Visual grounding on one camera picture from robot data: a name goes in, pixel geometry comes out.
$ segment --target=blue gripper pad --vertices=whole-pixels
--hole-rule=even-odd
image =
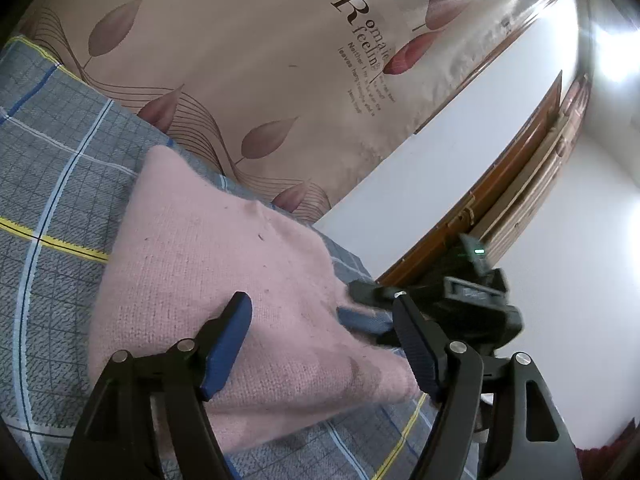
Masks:
[[[231,460],[229,460],[226,456],[225,456],[225,462],[226,462],[226,466],[229,468],[229,471],[231,472],[231,476],[234,478],[234,480],[242,480],[242,477],[240,476],[240,473],[234,467],[234,465],[231,463]]]
[[[336,309],[338,321],[349,330],[357,330],[373,335],[382,335],[394,327],[391,314],[386,310],[378,310],[364,314],[350,308],[339,306]]]
[[[220,321],[224,320],[226,325],[207,354],[204,378],[200,385],[200,393],[204,399],[209,400],[225,387],[249,330],[252,311],[251,298],[244,292],[236,292],[218,318]]]

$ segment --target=leaf pattern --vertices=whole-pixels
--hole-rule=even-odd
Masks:
[[[284,211],[293,213],[305,199],[306,192],[308,190],[309,183],[300,182],[300,184],[291,186],[285,189],[283,192],[278,193],[276,198],[274,198],[271,203],[274,206],[279,207],[280,209],[284,209]]]
[[[133,27],[142,0],[131,0],[107,12],[89,35],[90,56],[102,56],[116,48]]]
[[[469,0],[429,0],[424,23],[431,30],[448,25],[468,6]]]
[[[262,197],[265,197],[267,200],[271,200],[272,203],[273,200],[275,200],[273,199],[274,195],[277,197],[284,190],[290,189],[291,187],[297,186],[301,183],[301,181],[297,179],[268,178],[261,175],[245,173],[238,167],[235,168],[234,175],[236,180],[242,186],[252,190],[254,193],[259,194]],[[293,211],[293,215],[298,220],[313,224],[321,219],[322,216],[331,209],[331,203],[329,202],[329,197],[324,189],[318,186],[318,184],[313,183],[311,179],[307,180],[306,184],[306,195],[298,207]],[[281,202],[281,200],[282,197],[280,197],[276,202]]]
[[[36,38],[36,34],[38,32],[38,24],[40,23],[40,12],[39,10],[34,10],[29,17],[22,22],[18,32],[29,38],[30,40],[34,40]]]
[[[263,158],[277,150],[287,138],[297,117],[271,121],[256,126],[242,139],[240,152],[244,158]]]
[[[178,106],[183,86],[180,85],[175,90],[149,101],[140,108],[137,113],[138,117],[155,126],[162,133],[167,133],[174,121],[175,109]]]
[[[427,52],[439,35],[439,31],[425,32],[413,38],[394,54],[382,72],[389,75],[398,75],[406,72]]]

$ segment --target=pink knit fabric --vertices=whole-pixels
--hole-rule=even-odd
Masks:
[[[336,307],[350,300],[318,234],[220,191],[161,146],[146,156],[102,278],[91,380],[116,350],[141,356],[194,336],[236,290],[254,317],[226,387],[206,405],[223,452],[418,394],[404,359],[338,323]]]

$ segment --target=wooden door frame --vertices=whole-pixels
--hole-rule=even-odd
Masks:
[[[378,282],[406,286],[415,283],[429,266],[491,209],[520,173],[558,118],[562,71],[513,140],[472,188]]]

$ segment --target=red leaf print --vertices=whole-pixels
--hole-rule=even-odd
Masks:
[[[271,203],[274,206],[293,213],[305,199],[306,192],[309,190],[308,182],[300,182],[295,186],[288,187],[283,192],[278,193]]]
[[[293,123],[293,119],[282,119],[281,121],[271,121],[256,126],[242,139],[240,152],[244,158],[263,158],[277,150],[284,139],[287,138]]]
[[[431,30],[444,27],[468,6],[469,0],[429,0],[424,23]]]
[[[175,108],[180,100],[183,86],[180,85],[175,90],[149,101],[140,108],[136,115],[143,121],[155,126],[162,133],[167,133],[169,126],[174,121]]]
[[[427,52],[439,35],[440,32],[425,32],[413,38],[395,53],[382,72],[389,75],[398,75],[406,72]]]
[[[107,12],[89,35],[89,55],[101,56],[116,48],[133,27],[142,0],[131,0]]]

